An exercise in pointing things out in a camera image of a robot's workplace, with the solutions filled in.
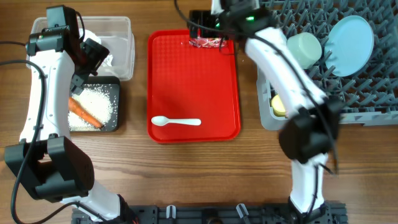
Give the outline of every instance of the clear plastic container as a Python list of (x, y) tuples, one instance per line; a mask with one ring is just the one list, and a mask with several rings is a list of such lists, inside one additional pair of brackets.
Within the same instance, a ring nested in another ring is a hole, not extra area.
[[(101, 44), (109, 49), (113, 56), (112, 67), (100, 66), (99, 76), (115, 76), (121, 81), (132, 78), (134, 69), (134, 36), (131, 32), (131, 22), (125, 16), (83, 16), (85, 29), (92, 31), (101, 39)], [(32, 34), (47, 28), (47, 18), (40, 17), (33, 23)]]

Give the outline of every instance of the gray dish rack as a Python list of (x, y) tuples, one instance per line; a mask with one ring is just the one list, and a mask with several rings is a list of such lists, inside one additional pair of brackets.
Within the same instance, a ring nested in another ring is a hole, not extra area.
[[(307, 74), (328, 96), (345, 102), (340, 123), (365, 126), (398, 124), (398, 0), (263, 0), (279, 20), (287, 38), (314, 34), (324, 48), (333, 26), (347, 16), (361, 16), (374, 32), (369, 62), (357, 73), (336, 77), (322, 57)], [(286, 118), (274, 115), (270, 101), (277, 93), (258, 70), (257, 94), (261, 123), (279, 130)]]

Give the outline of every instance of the orange carrot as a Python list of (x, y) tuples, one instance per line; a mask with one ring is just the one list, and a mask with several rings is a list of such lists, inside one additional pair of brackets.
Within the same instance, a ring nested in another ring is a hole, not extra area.
[(69, 97), (69, 110), (73, 113), (75, 113), (77, 116), (79, 116), (81, 119), (89, 122), (90, 124), (94, 125), (96, 128), (102, 128), (102, 124), (95, 119), (92, 115), (87, 113), (86, 110), (84, 110), (76, 100), (74, 100), (72, 97)]

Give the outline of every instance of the wooden tabletop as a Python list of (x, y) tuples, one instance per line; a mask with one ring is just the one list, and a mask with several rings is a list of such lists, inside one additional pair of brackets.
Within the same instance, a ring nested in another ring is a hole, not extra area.
[[(0, 39), (26, 42), (33, 22), (53, 1), (0, 4)], [(181, 29), (171, 0), (64, 2), (84, 16), (128, 16), (136, 38), (132, 80), (122, 84), (121, 125), (115, 133), (72, 134), (94, 163), (96, 179), (130, 205), (260, 205), (287, 202), (292, 188), (290, 161), (277, 133), (261, 126), (256, 66), (238, 56), (242, 130), (228, 142), (160, 145), (146, 130), (147, 40), (156, 30)], [(181, 0), (181, 8), (209, 9), (210, 1)], [(25, 58), (23, 47), (0, 46), (0, 61)], [(0, 223), (12, 223), (9, 203), (15, 177), (4, 163), (4, 147), (17, 144), (24, 127), (30, 71), (0, 68)], [(398, 127), (344, 125), (338, 140), (341, 174), (325, 175), (327, 200), (346, 203), (350, 223), (398, 222)], [(32, 200), (21, 187), (17, 211), (33, 222), (60, 204)], [(49, 223), (69, 223), (66, 209)]]

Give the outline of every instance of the red tray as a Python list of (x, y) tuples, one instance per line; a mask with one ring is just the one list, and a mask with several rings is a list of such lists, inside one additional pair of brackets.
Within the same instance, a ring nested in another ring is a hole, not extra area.
[[(188, 30), (162, 30), (148, 40), (147, 129), (159, 143), (225, 141), (241, 130), (232, 42), (223, 49), (191, 46)], [(200, 126), (151, 123), (154, 116), (199, 118)]]

